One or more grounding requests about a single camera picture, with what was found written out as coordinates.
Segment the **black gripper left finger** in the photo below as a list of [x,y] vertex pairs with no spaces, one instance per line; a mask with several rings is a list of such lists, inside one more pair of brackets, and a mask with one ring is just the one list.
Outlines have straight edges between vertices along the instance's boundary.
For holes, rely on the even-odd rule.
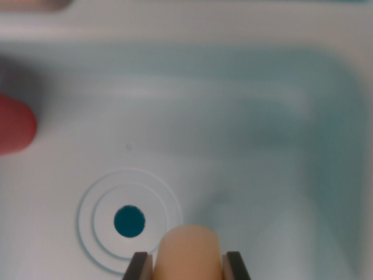
[[153,256],[147,252],[135,252],[125,271],[123,280],[152,280]]

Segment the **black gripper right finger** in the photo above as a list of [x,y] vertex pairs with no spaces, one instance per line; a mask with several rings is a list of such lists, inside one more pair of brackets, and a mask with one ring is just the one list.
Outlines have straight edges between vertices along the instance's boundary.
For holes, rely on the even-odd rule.
[[224,280],[251,280],[239,251],[228,251],[222,255]]

